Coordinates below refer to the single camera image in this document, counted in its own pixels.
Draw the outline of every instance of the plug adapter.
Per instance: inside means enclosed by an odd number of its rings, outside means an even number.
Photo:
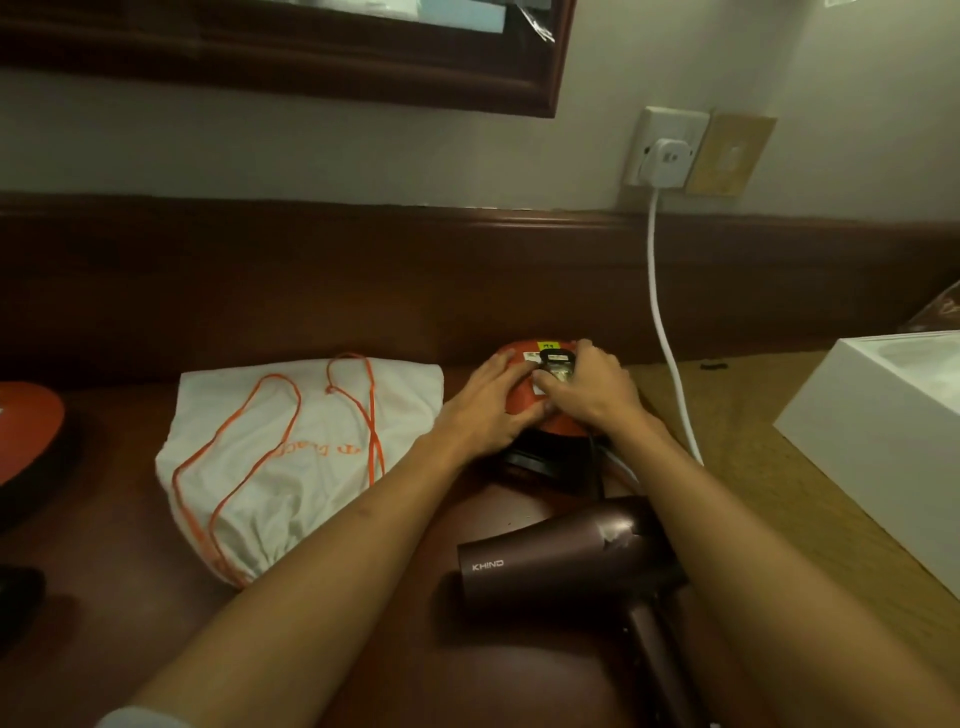
[[[693,149],[682,139],[658,139],[646,156],[637,180],[657,189],[683,187],[693,168]]]

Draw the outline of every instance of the printed logo on bag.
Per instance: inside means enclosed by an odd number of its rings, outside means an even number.
[[[298,440],[296,443],[287,443],[282,448],[275,449],[270,456],[272,458],[283,457],[284,455],[289,455],[299,449],[313,449],[322,457],[327,457],[330,453],[330,445],[321,445],[320,443],[311,443],[306,440]],[[356,455],[359,452],[363,452],[363,448],[358,448],[357,446],[349,443],[345,445],[338,445],[336,449],[341,455]]]

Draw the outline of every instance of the open white box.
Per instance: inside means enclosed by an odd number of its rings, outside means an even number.
[[[960,331],[841,339],[775,427],[960,597]]]

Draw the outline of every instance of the wooden frame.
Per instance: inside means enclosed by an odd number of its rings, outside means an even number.
[[[363,352],[445,365],[590,336],[661,358],[642,216],[0,195],[0,379],[59,386]],[[893,333],[960,278],[960,226],[663,215],[679,358]]]
[[[0,1],[0,63],[552,117],[575,4],[554,0],[549,43],[513,6],[489,34],[262,0]]]

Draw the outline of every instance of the khind logo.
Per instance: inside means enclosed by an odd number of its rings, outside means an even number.
[[[497,567],[503,566],[503,559],[497,559],[496,561],[488,561],[483,564],[474,564],[474,571],[482,571],[484,569],[496,569]]]

